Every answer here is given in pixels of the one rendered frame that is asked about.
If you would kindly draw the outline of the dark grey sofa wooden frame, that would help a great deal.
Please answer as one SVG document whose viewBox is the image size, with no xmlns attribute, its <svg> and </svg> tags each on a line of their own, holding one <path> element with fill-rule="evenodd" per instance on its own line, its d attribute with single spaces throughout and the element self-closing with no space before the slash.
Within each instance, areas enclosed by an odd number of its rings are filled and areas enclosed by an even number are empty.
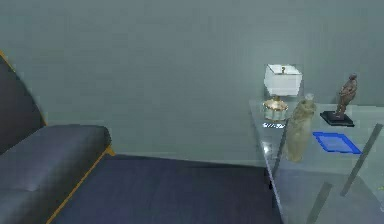
<svg viewBox="0 0 384 224">
<path fill-rule="evenodd" d="M 49 125 L 0 51 L 0 224 L 49 224 L 104 155 L 99 125 Z"/>
</svg>

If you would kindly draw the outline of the blue flat tray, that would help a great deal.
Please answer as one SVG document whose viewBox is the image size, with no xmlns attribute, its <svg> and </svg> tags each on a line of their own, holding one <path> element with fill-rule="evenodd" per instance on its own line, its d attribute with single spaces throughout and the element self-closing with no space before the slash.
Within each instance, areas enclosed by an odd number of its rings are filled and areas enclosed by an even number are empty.
<svg viewBox="0 0 384 224">
<path fill-rule="evenodd" d="M 313 132 L 312 135 L 325 152 L 361 154 L 361 150 L 345 134 Z"/>
</svg>

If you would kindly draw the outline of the white shade table lamp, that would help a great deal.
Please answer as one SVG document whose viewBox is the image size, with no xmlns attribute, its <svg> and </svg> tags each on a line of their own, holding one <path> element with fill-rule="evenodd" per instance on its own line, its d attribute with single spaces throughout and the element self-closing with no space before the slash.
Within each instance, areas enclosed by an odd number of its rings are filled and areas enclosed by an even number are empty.
<svg viewBox="0 0 384 224">
<path fill-rule="evenodd" d="M 284 121 L 288 104 L 283 97 L 295 97 L 299 93 L 303 74 L 290 64 L 267 64 L 264 86 L 270 99 L 263 102 L 264 116 L 271 121 Z"/>
</svg>

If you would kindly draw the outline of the beige stone vase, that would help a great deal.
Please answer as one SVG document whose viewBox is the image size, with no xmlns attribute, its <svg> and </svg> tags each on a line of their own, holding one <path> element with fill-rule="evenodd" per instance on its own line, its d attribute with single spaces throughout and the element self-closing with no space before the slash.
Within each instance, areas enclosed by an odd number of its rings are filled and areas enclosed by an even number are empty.
<svg viewBox="0 0 384 224">
<path fill-rule="evenodd" d="M 289 161 L 302 159 L 311 135 L 311 123 L 316 112 L 314 95 L 309 93 L 300 100 L 289 118 L 286 132 L 286 157 Z"/>
</svg>

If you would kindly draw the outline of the brown figure statuette black base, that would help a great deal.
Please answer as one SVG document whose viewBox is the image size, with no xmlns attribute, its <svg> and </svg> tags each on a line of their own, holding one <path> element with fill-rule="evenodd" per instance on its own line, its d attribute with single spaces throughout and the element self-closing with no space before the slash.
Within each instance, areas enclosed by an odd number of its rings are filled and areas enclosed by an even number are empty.
<svg viewBox="0 0 384 224">
<path fill-rule="evenodd" d="M 320 116 L 330 126 L 354 127 L 353 120 L 345 114 L 347 106 L 355 98 L 357 92 L 357 75 L 351 74 L 339 92 L 339 101 L 335 111 L 323 111 Z"/>
</svg>

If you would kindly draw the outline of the glass side table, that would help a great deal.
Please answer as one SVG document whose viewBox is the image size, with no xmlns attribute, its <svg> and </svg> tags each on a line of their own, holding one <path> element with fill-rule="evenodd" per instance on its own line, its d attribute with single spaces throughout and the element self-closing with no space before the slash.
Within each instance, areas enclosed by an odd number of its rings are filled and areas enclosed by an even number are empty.
<svg viewBox="0 0 384 224">
<path fill-rule="evenodd" d="M 351 105 L 354 127 L 341 127 L 320 117 L 335 106 L 319 104 L 299 162 L 283 149 L 285 124 L 265 119 L 261 101 L 249 107 L 283 224 L 384 224 L 384 107 Z M 313 132 L 345 134 L 361 154 L 325 152 Z"/>
</svg>

